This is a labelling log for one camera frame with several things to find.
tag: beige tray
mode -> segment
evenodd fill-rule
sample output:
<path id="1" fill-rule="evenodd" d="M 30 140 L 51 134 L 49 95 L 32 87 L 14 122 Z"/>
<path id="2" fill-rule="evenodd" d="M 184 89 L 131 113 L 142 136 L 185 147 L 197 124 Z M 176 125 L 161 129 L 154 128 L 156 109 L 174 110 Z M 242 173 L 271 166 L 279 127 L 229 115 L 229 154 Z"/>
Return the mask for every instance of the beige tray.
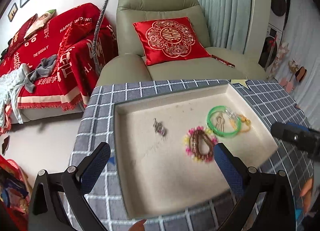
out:
<path id="1" fill-rule="evenodd" d="M 231 84 L 115 105 L 117 167 L 128 217 L 175 213 L 229 188 L 214 161 L 193 161 L 182 142 L 188 129 L 205 126 L 209 110 L 218 105 L 252 121 L 249 132 L 231 139 L 218 138 L 219 142 L 245 165 L 260 166 L 276 151 L 277 144 L 260 116 Z M 154 118 L 168 129 L 165 138 L 155 134 Z M 226 118 L 225 131 L 231 129 Z"/>

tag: white floor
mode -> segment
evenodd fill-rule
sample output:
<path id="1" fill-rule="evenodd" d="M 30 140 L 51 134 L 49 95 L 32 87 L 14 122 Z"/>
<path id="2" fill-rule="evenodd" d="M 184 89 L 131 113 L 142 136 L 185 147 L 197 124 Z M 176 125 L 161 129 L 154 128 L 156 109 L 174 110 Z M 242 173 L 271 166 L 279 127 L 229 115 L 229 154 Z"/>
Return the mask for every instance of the white floor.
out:
<path id="1" fill-rule="evenodd" d="M 78 133 L 82 113 L 51 117 L 25 124 L 14 124 L 6 159 L 13 159 L 28 175 L 33 187 L 41 169 L 48 173 L 65 171 Z"/>

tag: blue checkered tablecloth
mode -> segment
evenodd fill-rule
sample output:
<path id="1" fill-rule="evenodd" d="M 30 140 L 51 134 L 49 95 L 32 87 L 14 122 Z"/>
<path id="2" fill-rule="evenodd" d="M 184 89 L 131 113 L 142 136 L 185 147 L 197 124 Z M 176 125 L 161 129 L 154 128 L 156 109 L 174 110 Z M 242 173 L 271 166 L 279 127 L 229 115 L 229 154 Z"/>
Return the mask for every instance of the blue checkered tablecloth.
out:
<path id="1" fill-rule="evenodd" d="M 113 106 L 115 103 L 134 100 L 183 89 L 213 86 L 225 80 L 169 80 L 96 87 L 85 109 L 76 143 L 70 157 L 70 165 L 78 165 L 102 142 L 111 146 L 114 155 Z M 249 90 L 240 84 L 234 86 L 265 120 L 270 129 L 272 123 L 293 122 L 309 127 L 304 113 L 295 107 L 295 101 L 275 82 L 247 81 Z M 297 208 L 302 207 L 299 193 L 306 180 L 313 174 L 311 161 L 291 144 L 280 141 L 278 150 L 259 170 L 276 173 L 284 170 L 289 176 L 290 186 L 296 198 Z M 90 194 L 85 195 L 89 205 L 109 231 L 127 231 L 137 220 L 128 219 L 121 195 L 116 164 L 108 163 Z M 201 205 L 169 216 L 148 219 L 146 231 L 205 231 L 216 230 L 229 215 L 238 198 L 230 191 Z M 263 200 L 260 194 L 253 214 L 259 212 Z M 68 202 L 65 209 L 75 229 L 81 230 Z M 297 221 L 298 230 L 303 216 Z"/>

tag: curtain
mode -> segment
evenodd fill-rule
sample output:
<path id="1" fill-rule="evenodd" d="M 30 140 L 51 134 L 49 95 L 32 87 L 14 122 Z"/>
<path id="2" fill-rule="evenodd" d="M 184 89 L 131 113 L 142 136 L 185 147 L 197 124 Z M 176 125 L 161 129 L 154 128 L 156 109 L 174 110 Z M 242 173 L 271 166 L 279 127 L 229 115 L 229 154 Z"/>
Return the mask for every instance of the curtain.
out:
<path id="1" fill-rule="evenodd" d="M 251 0 L 199 0 L 211 46 L 243 54 L 249 30 Z"/>
<path id="2" fill-rule="evenodd" d="M 288 61 L 294 60 L 307 69 L 306 77 L 290 93 L 304 111 L 311 126 L 320 129 L 320 13 L 312 0 L 291 0 L 283 41 L 289 43 L 289 53 L 275 78 L 290 80 Z"/>

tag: light blue clothing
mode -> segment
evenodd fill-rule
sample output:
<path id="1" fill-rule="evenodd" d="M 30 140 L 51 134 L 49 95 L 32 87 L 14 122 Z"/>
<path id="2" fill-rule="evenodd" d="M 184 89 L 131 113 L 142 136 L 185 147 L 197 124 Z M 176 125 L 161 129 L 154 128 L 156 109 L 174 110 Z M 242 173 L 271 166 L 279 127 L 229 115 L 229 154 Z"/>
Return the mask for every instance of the light blue clothing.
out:
<path id="1" fill-rule="evenodd" d="M 17 99 L 23 86 L 23 80 L 28 73 L 29 67 L 23 63 L 18 69 L 0 77 L 0 127 L 3 127 L 5 123 L 4 105 L 10 104 L 10 102 L 12 111 L 18 122 L 20 124 L 23 123 L 21 114 L 17 108 Z"/>

